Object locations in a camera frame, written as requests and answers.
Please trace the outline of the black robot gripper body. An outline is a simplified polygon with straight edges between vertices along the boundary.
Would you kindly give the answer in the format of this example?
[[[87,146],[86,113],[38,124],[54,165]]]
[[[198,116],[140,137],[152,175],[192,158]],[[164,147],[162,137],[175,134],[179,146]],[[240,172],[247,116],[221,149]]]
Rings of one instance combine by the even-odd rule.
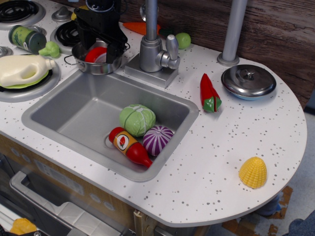
[[[77,16],[75,19],[77,28],[90,29],[96,39],[102,40],[107,45],[112,42],[119,42],[123,44],[123,49],[126,48],[127,37],[120,29],[120,15],[117,12],[110,10],[99,13],[76,8],[74,13]]]

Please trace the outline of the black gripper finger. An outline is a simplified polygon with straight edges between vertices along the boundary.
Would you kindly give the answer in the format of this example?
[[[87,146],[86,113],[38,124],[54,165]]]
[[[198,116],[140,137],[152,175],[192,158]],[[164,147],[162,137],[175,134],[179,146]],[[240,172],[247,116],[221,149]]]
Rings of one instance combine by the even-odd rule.
[[[90,29],[78,27],[80,42],[85,49],[89,49],[96,42],[96,37]]]
[[[123,54],[123,44],[112,42],[107,45],[106,63],[112,64],[117,58]]]

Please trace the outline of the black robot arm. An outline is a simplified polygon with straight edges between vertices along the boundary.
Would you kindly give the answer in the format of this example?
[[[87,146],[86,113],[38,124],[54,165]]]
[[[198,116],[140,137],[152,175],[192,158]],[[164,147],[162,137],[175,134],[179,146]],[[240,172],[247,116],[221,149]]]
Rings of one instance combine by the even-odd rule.
[[[126,51],[127,37],[119,26],[120,0],[87,0],[88,9],[76,8],[75,24],[80,42],[89,49],[97,39],[107,44],[106,63],[112,64]]]

